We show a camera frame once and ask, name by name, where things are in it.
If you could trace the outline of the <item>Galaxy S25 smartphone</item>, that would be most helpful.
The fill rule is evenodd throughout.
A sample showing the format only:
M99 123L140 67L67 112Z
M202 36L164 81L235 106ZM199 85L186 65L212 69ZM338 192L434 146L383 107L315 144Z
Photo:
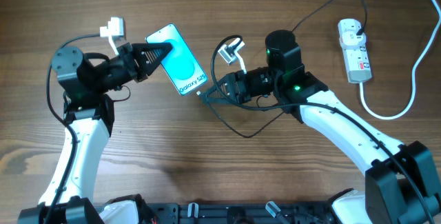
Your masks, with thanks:
M184 96L207 82L207 75L173 23L146 36L148 43L170 43L172 50L161 61L177 92Z

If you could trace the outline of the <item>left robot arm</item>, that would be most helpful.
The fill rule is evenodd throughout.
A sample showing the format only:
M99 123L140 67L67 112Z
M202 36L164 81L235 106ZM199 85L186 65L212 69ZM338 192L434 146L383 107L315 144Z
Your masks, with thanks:
M92 202L96 174L114 124L114 103L107 92L143 81L172 51L172 44L126 43L109 59L78 47L56 51L51 68L65 90L65 142L52 180L36 207L21 210L18 223L153 223L155 213L138 194L97 208Z

